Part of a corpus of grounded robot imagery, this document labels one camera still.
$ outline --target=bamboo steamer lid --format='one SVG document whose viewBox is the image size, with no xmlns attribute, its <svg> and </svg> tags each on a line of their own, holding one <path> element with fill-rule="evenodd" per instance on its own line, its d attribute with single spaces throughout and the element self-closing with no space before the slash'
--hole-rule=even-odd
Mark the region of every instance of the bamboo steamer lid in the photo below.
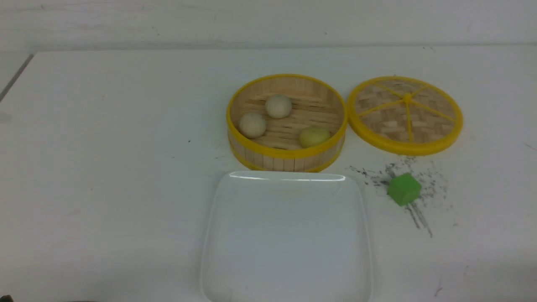
<svg viewBox="0 0 537 302">
<path fill-rule="evenodd" d="M 451 146 L 462 130 L 457 103 L 413 78 L 378 77 L 351 92 L 347 109 L 354 131 L 371 145 L 402 155 L 429 155 Z"/>
</svg>

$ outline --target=white table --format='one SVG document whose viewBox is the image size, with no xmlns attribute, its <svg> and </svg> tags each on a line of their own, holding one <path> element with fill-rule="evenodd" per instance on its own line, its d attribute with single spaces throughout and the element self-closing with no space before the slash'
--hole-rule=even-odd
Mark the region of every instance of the white table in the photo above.
<svg viewBox="0 0 537 302">
<path fill-rule="evenodd" d="M 399 157 L 348 129 L 326 170 L 362 189 L 374 301 L 537 299 L 534 46 L 38 53 L 0 104 L 13 117 L 0 125 L 0 293 L 202 301 L 213 192 L 244 169 L 225 107 L 275 73 L 317 77 L 344 96 L 372 77 L 415 77 L 462 108 L 464 129 L 442 153 Z M 386 196 L 390 163 L 425 183 L 418 204 L 432 238 Z"/>
<path fill-rule="evenodd" d="M 7 92 L 5 88 L 28 59 L 28 56 L 26 53 L 0 52 L 0 101 Z"/>
</svg>

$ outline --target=ball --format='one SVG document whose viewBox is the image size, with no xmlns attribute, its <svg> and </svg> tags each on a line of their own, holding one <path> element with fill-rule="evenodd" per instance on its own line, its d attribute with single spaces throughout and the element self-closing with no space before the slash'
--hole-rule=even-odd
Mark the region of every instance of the ball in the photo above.
<svg viewBox="0 0 537 302">
<path fill-rule="evenodd" d="M 324 127 L 310 126 L 300 132 L 299 143 L 302 148 L 317 146 L 330 138 L 330 131 Z"/>
<path fill-rule="evenodd" d="M 292 108 L 291 99 L 284 95 L 272 95 L 265 102 L 265 111 L 273 119 L 281 119 L 288 116 Z"/>
<path fill-rule="evenodd" d="M 261 114 L 250 112 L 241 117 L 238 123 L 238 129 L 245 137 L 254 139 L 265 133 L 267 122 Z"/>
</svg>

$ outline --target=plastic tray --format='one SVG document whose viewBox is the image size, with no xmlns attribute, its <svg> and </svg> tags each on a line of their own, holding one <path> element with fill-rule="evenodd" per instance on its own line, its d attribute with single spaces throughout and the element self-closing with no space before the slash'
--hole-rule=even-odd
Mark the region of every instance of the plastic tray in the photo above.
<svg viewBox="0 0 537 302">
<path fill-rule="evenodd" d="M 372 265 L 356 182 L 299 172 L 226 175 L 200 287 L 212 302 L 369 301 Z"/>
</svg>

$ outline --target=scattered debris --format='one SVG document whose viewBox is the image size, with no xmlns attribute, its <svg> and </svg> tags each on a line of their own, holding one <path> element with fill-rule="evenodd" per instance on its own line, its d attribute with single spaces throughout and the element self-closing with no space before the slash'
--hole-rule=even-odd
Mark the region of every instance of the scattered debris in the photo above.
<svg viewBox="0 0 537 302">
<path fill-rule="evenodd" d="M 412 217 L 412 220 L 414 221 L 414 224 L 416 224 L 416 228 L 417 229 L 420 229 L 419 227 L 419 223 L 418 221 L 416 220 L 416 217 L 414 216 L 414 213 L 412 212 L 412 209 L 410 208 L 409 205 L 407 205 L 406 207 L 404 207 L 405 210 L 407 210 L 409 213 L 410 213 L 410 216 Z"/>
<path fill-rule="evenodd" d="M 528 145 L 528 144 L 526 144 L 526 143 L 524 143 L 524 144 L 526 145 L 526 147 L 528 147 L 528 148 L 530 148 L 530 149 L 532 149 L 532 150 L 534 150 L 534 151 L 537 151 L 537 148 L 534 148 L 534 147 L 532 147 L 532 146 L 530 146 L 530 145 Z"/>
<path fill-rule="evenodd" d="M 440 280 L 438 281 L 438 288 L 437 290 L 434 292 L 434 296 L 438 296 L 438 293 L 443 289 L 442 287 L 442 278 L 440 278 Z"/>
<path fill-rule="evenodd" d="M 429 228 L 429 224 L 427 223 L 427 220 L 425 220 L 425 216 L 423 216 L 416 202 L 413 202 L 410 205 L 412 206 L 412 209 L 414 209 L 414 212 L 418 216 L 419 222 L 421 222 L 422 225 L 427 229 L 427 232 L 429 232 L 429 236 L 433 238 L 433 232 L 431 232 L 431 228 Z"/>
<path fill-rule="evenodd" d="M 410 213 L 417 228 L 420 228 L 418 221 L 423 225 L 429 236 L 432 238 L 432 231 L 420 210 L 420 206 L 427 207 L 431 205 L 434 208 L 443 208 L 446 211 L 453 209 L 453 204 L 448 203 L 447 189 L 448 180 L 443 176 L 442 170 L 434 161 L 425 160 L 415 156 L 399 156 L 397 160 L 386 163 L 384 169 L 372 171 L 365 168 L 357 168 L 355 166 L 347 167 L 348 170 L 356 172 L 367 180 L 366 185 L 376 187 L 382 193 L 387 193 L 388 186 L 392 178 L 410 173 L 422 185 L 421 196 L 411 206 L 404 209 Z"/>
</svg>

